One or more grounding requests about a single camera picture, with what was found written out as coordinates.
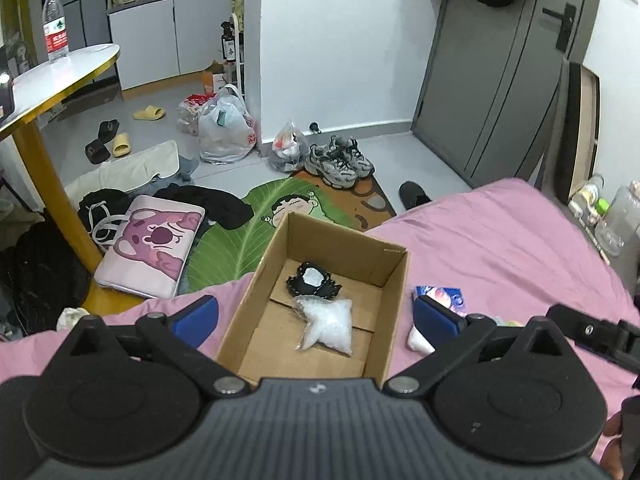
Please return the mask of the right hand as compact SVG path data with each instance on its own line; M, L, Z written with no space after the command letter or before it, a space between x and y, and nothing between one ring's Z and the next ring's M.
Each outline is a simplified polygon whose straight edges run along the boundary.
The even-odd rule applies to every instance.
M610 440L600 459L600 466L615 480L623 480L622 463L622 413L617 412L608 419L603 428L603 435Z

